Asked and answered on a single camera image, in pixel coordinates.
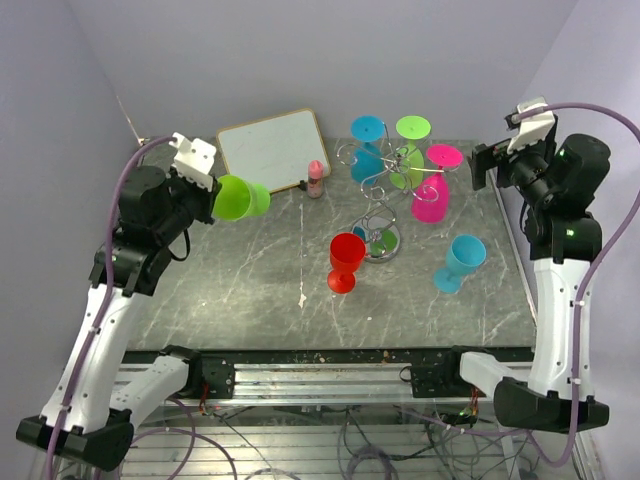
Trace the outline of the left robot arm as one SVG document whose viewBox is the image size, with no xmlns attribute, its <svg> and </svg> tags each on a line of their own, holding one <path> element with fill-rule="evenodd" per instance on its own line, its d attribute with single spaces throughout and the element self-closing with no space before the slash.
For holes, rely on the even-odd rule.
<svg viewBox="0 0 640 480">
<path fill-rule="evenodd" d="M 112 390 L 144 300 L 176 257 L 171 243 L 210 224 L 220 185 L 208 172 L 173 165 L 130 170 L 116 191 L 107 239 L 94 256 L 85 316 L 58 385 L 42 411 L 22 419 L 18 441 L 49 457 L 116 470 L 134 432 L 168 397 L 204 384 L 200 353 L 164 348 L 137 378 Z"/>
</svg>

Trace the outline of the pink wine glass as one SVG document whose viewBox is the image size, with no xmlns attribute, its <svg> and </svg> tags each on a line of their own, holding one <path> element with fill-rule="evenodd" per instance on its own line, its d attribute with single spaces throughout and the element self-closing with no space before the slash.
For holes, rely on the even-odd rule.
<svg viewBox="0 0 640 480">
<path fill-rule="evenodd" d="M 449 205 L 450 188 L 445 174 L 457 169 L 464 155 L 453 146 L 434 144 L 427 148 L 426 156 L 436 166 L 436 172 L 414 190 L 411 213 L 422 223 L 435 224 L 445 218 Z"/>
</svg>

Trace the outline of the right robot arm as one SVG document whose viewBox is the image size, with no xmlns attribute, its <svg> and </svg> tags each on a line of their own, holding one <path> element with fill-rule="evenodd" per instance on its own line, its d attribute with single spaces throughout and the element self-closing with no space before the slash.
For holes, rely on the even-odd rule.
<svg viewBox="0 0 640 480">
<path fill-rule="evenodd" d="M 472 185 L 514 188 L 528 208 L 524 231 L 534 264 L 537 329 L 534 357 L 521 379 L 487 354 L 465 353 L 444 367 L 442 387 L 465 394 L 474 385 L 493 401 L 505 427 L 567 434 L 606 425 L 610 408 L 596 400 L 589 367 L 589 281 L 602 251 L 602 229 L 588 207 L 610 169 L 609 147 L 595 137 L 555 136 L 519 151 L 508 144 L 475 147 Z"/>
</svg>

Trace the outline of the green wine glass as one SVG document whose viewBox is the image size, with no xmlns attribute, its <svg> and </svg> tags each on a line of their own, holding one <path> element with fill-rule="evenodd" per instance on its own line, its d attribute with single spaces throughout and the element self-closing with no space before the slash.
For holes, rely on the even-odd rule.
<svg viewBox="0 0 640 480">
<path fill-rule="evenodd" d="M 431 132 L 430 122 L 418 115 L 408 115 L 396 122 L 396 132 L 406 144 L 396 150 L 396 170 L 389 175 L 393 186 L 401 190 L 414 190 L 423 180 L 425 160 L 419 145 Z"/>
<path fill-rule="evenodd" d="M 238 221 L 260 216 L 270 207 L 269 191 L 260 184 L 247 182 L 234 175 L 218 179 L 220 190 L 213 206 L 213 216 L 224 221 Z"/>
</svg>

